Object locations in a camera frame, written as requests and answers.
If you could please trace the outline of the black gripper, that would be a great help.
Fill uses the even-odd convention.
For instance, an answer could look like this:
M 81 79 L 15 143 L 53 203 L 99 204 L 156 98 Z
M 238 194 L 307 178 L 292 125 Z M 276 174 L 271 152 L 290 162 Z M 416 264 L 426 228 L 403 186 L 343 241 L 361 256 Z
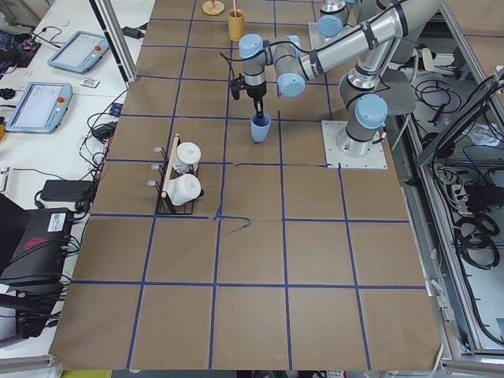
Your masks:
M 245 80 L 245 76 L 239 74 L 238 77 L 230 81 L 230 90 L 232 97 L 235 100 L 239 100 L 240 91 L 246 91 L 247 95 L 255 102 L 255 111 L 257 118 L 264 117 L 263 98 L 267 93 L 265 81 L 262 81 L 259 84 L 248 84 Z

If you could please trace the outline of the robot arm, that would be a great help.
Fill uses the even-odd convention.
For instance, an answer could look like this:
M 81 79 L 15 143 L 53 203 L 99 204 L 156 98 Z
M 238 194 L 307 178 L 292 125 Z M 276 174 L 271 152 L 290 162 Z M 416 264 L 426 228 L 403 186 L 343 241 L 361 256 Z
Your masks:
M 339 14 L 346 10 L 342 1 L 326 1 L 321 7 L 319 33 L 323 43 L 312 50 L 300 47 L 296 36 L 272 40 L 247 34 L 239 40 L 239 60 L 243 72 L 230 82 L 234 99 L 245 91 L 254 102 L 252 118 L 256 129 L 265 125 L 263 98 L 267 93 L 265 69 L 272 66 L 283 96 L 299 96 L 306 83 L 354 61 L 354 67 L 339 85 L 363 93 L 376 89 L 402 40 L 419 35 L 427 21 L 439 10 L 439 1 L 355 1 L 356 25 L 345 29 Z
M 354 1 L 324 0 L 320 7 L 317 30 L 326 39 L 336 37 L 347 25 Z

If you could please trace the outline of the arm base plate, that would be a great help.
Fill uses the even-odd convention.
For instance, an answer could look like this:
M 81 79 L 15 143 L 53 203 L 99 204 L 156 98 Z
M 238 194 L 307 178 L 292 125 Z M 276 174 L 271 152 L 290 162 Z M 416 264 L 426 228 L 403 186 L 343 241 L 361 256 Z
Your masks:
M 317 22 L 308 23 L 308 32 L 311 50 L 315 50 L 328 42 L 328 38 L 324 37 L 324 35 L 319 32 Z
M 357 142 L 347 134 L 346 121 L 321 122 L 326 165 L 332 169 L 387 169 L 380 133 L 367 142 Z

